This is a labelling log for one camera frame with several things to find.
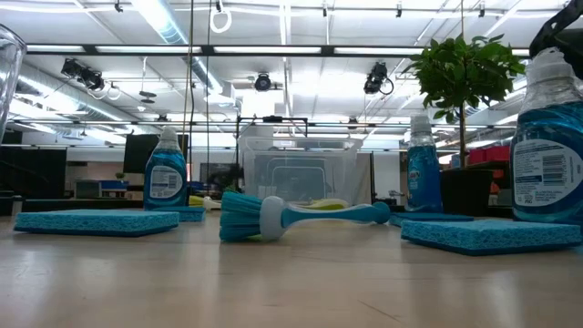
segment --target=tree trunk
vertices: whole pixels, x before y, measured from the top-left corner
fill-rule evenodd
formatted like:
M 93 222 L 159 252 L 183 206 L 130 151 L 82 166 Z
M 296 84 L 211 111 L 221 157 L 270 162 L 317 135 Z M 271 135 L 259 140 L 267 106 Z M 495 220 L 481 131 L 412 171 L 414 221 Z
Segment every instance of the tree trunk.
M 464 104 L 459 108 L 459 163 L 465 169 L 465 109 Z

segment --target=bottle cap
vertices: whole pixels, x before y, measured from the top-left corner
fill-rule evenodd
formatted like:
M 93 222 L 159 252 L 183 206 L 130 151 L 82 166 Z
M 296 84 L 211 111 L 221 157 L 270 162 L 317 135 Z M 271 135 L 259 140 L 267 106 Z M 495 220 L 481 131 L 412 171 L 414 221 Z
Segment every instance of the bottle cap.
M 533 59 L 527 67 L 528 84 L 561 77 L 574 77 L 573 67 L 565 61 L 558 48 L 547 48 Z
M 160 140 L 179 142 L 179 137 L 176 135 L 176 131 L 174 130 L 174 128 L 166 126 L 162 130 L 162 135 L 160 136 Z
M 411 133 L 431 133 L 431 123 L 427 115 L 411 117 Z

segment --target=green leaves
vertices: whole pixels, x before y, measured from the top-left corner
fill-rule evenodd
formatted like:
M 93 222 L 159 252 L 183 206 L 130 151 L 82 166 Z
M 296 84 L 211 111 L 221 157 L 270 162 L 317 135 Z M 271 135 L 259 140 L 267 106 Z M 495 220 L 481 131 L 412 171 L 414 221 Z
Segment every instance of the green leaves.
M 453 122 L 465 103 L 477 108 L 483 101 L 489 106 L 512 92 L 514 77 L 524 74 L 525 66 L 500 43 L 503 37 L 475 36 L 469 45 L 461 36 L 441 44 L 431 40 L 430 48 L 411 56 L 413 63 L 404 72 L 413 71 L 419 79 L 424 107 L 440 108 L 435 119 Z

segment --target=wooden table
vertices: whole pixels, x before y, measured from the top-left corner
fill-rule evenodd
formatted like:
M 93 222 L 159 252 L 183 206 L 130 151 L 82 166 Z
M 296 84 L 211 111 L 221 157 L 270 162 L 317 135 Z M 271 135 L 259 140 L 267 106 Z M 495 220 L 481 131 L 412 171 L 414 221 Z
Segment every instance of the wooden table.
M 581 249 L 472 258 L 337 222 L 221 244 L 219 215 L 136 239 L 1 223 L 0 326 L 583 326 Z

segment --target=blue sponge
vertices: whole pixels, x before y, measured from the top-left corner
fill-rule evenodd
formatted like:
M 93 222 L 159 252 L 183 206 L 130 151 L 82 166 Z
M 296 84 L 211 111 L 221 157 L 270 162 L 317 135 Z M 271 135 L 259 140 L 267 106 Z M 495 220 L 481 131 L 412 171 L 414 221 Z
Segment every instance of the blue sponge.
M 418 213 L 418 212 L 393 212 L 389 223 L 401 227 L 403 220 L 415 221 L 439 221 L 439 222 L 465 222 L 474 220 L 472 217 L 466 215 L 454 215 L 444 213 Z
M 178 227 L 179 214 L 138 210 L 56 210 L 19 213 L 15 231 L 139 237 Z
M 401 238 L 465 255 L 552 251 L 581 243 L 579 226 L 477 220 L 473 222 L 403 221 Z
M 158 211 L 173 211 L 180 215 L 180 222 L 201 222 L 204 221 L 205 209 L 202 207 L 171 206 L 157 208 Z

